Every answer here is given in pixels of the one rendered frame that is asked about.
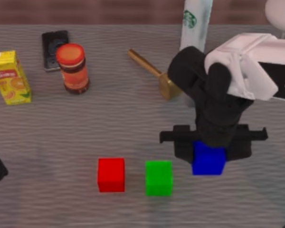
orange juice carton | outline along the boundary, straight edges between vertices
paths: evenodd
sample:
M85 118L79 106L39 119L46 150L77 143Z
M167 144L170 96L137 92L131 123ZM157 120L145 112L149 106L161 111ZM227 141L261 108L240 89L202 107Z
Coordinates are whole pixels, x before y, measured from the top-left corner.
M16 51L0 52L0 92L7 105L31 102L31 89Z

white object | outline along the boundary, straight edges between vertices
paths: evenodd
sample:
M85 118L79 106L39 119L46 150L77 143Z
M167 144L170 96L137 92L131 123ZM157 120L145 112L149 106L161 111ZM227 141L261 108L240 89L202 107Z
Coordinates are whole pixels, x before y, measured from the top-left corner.
M259 62L285 65L285 40L265 33L239 34L206 56L206 72L217 62L232 74L228 94L267 101L278 87Z
M285 35L285 0L267 0L265 14L267 20Z
M180 50L194 46L204 52L213 0L185 0ZM184 103L194 107L194 101L183 94Z

red cube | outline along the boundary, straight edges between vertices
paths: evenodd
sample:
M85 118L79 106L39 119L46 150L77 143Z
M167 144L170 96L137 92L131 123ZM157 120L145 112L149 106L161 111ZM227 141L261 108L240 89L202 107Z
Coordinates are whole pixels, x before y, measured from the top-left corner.
M124 192L125 167L123 158L98 159L99 192Z

starbucks logo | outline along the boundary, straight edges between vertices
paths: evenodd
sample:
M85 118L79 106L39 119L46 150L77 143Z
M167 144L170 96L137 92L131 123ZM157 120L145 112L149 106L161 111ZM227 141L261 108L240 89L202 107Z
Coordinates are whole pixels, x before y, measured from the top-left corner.
M188 10L184 11L184 20L183 24L184 26L187 26L188 28L192 29L195 27L197 23L196 17Z

brown wall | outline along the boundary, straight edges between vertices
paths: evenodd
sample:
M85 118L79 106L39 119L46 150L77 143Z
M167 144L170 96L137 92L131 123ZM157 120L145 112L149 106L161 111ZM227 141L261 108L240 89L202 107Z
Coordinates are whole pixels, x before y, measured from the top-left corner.
M266 24L266 0L214 0L211 24ZM0 24L177 24L184 0L0 0Z

